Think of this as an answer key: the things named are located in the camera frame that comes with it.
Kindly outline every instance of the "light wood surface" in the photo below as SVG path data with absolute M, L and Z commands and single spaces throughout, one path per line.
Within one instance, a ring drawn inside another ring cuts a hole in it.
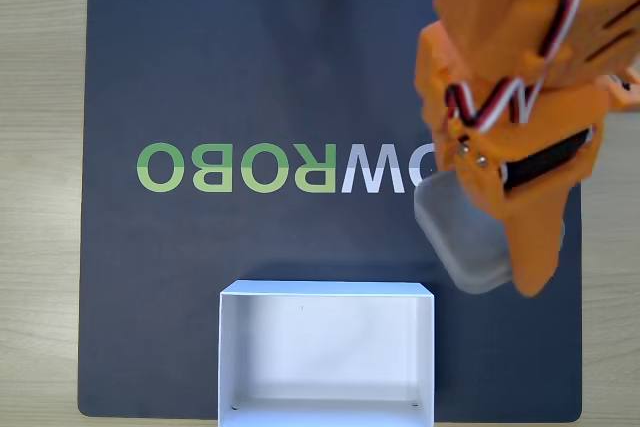
M 0 425 L 76 408 L 86 0 L 0 0 Z M 640 114 L 612 116 L 584 187 L 584 414 L 640 425 Z

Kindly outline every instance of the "red white black wire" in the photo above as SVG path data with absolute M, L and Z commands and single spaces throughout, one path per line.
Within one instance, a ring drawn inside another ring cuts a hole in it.
M 515 123 L 527 123 L 542 87 L 548 69 L 567 37 L 582 0 L 560 0 L 549 33 L 544 39 L 540 55 L 545 59 L 542 74 L 532 87 L 519 78 L 505 78 L 493 89 L 480 109 L 476 109 L 471 89 L 466 82 L 451 84 L 445 93 L 449 117 L 459 116 L 467 126 L 479 132 L 488 132 L 507 108 Z

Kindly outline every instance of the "orange 3d printed part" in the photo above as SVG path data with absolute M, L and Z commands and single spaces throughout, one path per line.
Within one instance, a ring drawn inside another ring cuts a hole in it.
M 416 217 L 460 288 L 512 279 L 534 296 L 557 268 L 567 196 L 591 174 L 605 115 L 640 105 L 638 79 L 625 70 L 640 52 L 640 0 L 435 8 L 440 21 L 419 39 L 416 88 L 441 172 L 416 191 Z M 478 248 L 474 236 L 488 240 Z

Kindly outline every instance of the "white cardboard box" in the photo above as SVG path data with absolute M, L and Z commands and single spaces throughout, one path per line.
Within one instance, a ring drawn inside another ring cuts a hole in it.
M 220 427 L 430 427 L 420 284 L 238 281 L 221 294 Z

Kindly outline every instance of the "green letters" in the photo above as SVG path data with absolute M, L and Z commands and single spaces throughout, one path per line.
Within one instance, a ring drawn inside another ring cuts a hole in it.
M 278 162 L 278 172 L 275 179 L 268 184 L 259 183 L 253 176 L 253 160 L 261 152 L 268 152 L 273 154 Z M 240 164 L 240 172 L 242 173 L 242 179 L 254 192 L 260 194 L 270 194 L 280 189 L 287 181 L 289 175 L 289 159 L 287 154 L 277 145 L 273 144 L 258 144 L 250 147 L 242 157 L 242 163 Z
M 221 152 L 222 161 L 220 164 L 212 165 L 204 161 L 206 152 Z M 231 144 L 203 144 L 193 149 L 191 160 L 199 170 L 193 176 L 193 185 L 202 192 L 231 192 L 232 191 L 232 161 L 233 145 Z M 222 174 L 222 181 L 219 184 L 208 184 L 207 174 L 219 172 Z
M 173 174 L 164 184 L 158 184 L 149 177 L 149 159 L 156 152 L 166 152 L 173 160 Z M 138 157 L 138 178 L 143 186 L 152 192 L 169 192 L 175 189 L 184 175 L 184 158 L 178 149 L 171 144 L 159 142 L 145 148 Z
M 296 171 L 296 185 L 303 192 L 312 194 L 333 194 L 336 191 L 336 144 L 325 147 L 325 162 L 318 162 L 306 144 L 293 144 L 305 164 Z M 324 172 L 324 184 L 307 182 L 309 172 Z

